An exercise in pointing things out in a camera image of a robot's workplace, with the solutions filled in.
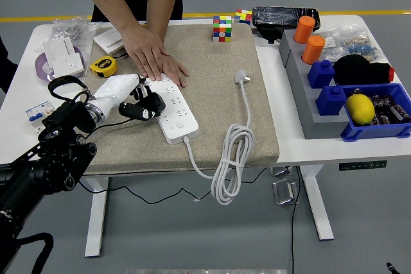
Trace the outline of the person's right hand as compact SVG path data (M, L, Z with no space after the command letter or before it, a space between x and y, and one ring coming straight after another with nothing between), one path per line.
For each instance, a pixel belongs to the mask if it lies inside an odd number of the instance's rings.
M138 22L128 23L120 32L124 47L141 75L150 80L160 80L163 72L163 59L167 56L160 38Z

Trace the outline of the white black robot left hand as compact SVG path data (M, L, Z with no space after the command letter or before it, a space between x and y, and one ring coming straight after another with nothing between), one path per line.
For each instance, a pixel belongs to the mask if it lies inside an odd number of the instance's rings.
M103 124L114 109L123 117L147 121L160 116L165 108L161 96L152 92L138 74L111 76L86 104L97 125Z

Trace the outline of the person's left hand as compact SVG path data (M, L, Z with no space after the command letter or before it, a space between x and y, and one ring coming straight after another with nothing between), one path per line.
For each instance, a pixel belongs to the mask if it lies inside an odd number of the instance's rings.
M170 55L161 55L162 72L170 78L178 87L186 87L186 77L189 71L176 59Z

